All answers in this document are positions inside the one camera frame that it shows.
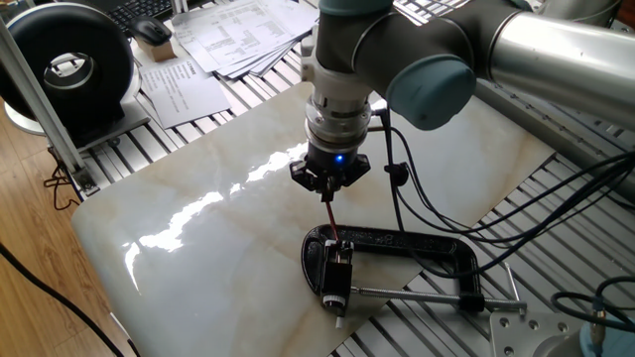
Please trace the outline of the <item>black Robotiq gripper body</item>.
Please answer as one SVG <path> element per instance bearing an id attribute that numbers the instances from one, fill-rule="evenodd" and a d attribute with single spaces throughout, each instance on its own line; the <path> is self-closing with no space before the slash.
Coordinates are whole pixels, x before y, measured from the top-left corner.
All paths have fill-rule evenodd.
<path id="1" fill-rule="evenodd" d="M 350 167 L 357 157 L 357 150 L 332 153 L 309 144 L 308 163 L 319 171 L 335 172 L 343 171 Z"/>

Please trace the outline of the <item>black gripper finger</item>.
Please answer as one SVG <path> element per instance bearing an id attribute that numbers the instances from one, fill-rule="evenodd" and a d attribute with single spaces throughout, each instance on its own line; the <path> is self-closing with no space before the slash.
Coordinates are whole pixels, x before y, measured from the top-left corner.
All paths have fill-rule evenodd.
<path id="1" fill-rule="evenodd" d="M 321 201 L 328 201 L 326 176 L 313 173 L 305 161 L 291 162 L 289 169 L 293 181 L 306 190 L 319 194 Z"/>
<path id="2" fill-rule="evenodd" d="M 329 176 L 329 200 L 342 187 L 349 187 L 370 171 L 370 162 L 366 155 L 357 155 L 352 163 L 344 169 L 336 170 Z"/>

